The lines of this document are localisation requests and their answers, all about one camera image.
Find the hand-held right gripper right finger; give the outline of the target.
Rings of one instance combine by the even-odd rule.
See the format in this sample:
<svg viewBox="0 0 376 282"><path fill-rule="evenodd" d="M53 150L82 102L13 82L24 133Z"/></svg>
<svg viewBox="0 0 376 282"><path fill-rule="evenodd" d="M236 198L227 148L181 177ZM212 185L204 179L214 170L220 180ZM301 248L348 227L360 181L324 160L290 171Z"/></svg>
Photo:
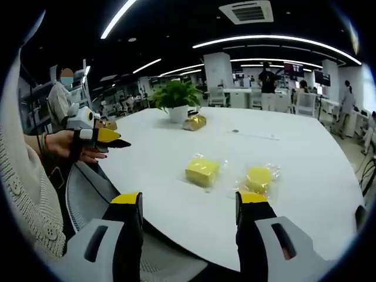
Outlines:
<svg viewBox="0 0 376 282"><path fill-rule="evenodd" d="M314 250L311 237L276 216L261 194L236 192L236 225L242 281L319 281L332 266Z"/></svg>

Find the person's left hand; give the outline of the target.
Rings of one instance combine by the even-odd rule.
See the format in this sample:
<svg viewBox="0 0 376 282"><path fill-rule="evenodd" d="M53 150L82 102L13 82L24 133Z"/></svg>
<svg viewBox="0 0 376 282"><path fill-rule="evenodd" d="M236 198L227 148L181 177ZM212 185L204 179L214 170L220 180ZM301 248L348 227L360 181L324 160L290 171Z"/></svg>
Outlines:
<svg viewBox="0 0 376 282"><path fill-rule="evenodd" d="M45 150L53 157L68 158L71 153L71 145L73 144L73 131L61 130L56 133L47 134L44 138ZM99 152L97 149L83 148L79 149L78 160L86 163L97 163L100 159L106 159L105 153Z"/></svg>

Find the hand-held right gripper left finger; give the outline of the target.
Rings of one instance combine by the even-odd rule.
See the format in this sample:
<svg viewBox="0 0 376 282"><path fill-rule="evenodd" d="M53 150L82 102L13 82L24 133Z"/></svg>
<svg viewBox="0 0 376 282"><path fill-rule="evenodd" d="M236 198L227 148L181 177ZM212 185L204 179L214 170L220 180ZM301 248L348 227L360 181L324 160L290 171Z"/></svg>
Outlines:
<svg viewBox="0 0 376 282"><path fill-rule="evenodd" d="M115 197L102 219L91 220L57 262L59 281L140 281L142 193Z"/></svg>

